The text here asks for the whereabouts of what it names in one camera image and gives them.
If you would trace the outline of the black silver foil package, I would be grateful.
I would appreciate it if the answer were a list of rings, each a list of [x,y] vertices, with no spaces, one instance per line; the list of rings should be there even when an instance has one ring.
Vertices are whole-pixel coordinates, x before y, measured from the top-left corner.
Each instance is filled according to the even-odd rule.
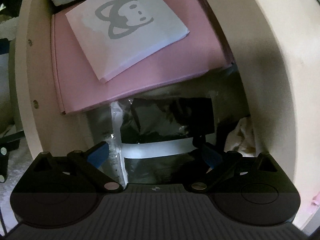
[[[182,183],[208,169],[191,153],[195,139],[215,143],[211,99],[124,99],[110,110],[106,142],[121,185]]]

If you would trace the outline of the wooden desk drawer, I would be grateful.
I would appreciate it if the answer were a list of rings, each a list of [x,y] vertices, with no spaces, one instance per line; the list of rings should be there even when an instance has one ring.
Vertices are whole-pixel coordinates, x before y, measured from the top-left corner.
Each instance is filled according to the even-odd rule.
[[[63,156],[93,146],[84,111],[101,106],[103,85],[85,57],[76,54],[75,38],[63,38],[63,60],[70,77],[56,70],[57,29],[51,0],[23,0],[15,43],[15,77],[22,126],[33,157],[42,151]]]

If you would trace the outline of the white paper with cat drawing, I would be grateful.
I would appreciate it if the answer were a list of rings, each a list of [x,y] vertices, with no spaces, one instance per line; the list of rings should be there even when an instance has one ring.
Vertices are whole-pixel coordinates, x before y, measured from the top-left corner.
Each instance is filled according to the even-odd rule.
[[[86,0],[66,17],[101,83],[189,34],[163,0]]]

